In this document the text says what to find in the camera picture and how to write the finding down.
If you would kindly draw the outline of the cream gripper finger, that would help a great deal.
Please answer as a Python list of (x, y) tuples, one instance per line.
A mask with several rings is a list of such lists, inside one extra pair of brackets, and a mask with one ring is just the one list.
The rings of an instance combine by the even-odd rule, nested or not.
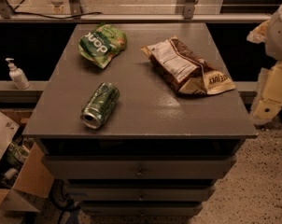
[(250, 108), (255, 125), (264, 125), (282, 109), (282, 61), (271, 69), (262, 68), (258, 76), (257, 95)]

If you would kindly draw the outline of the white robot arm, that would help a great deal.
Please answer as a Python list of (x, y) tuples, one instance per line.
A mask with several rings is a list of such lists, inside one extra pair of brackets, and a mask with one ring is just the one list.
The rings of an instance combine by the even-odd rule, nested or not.
[(264, 43), (266, 55), (276, 60), (270, 69), (261, 69), (249, 113), (255, 125), (264, 125), (282, 109), (282, 5), (268, 21), (249, 32), (247, 41)]

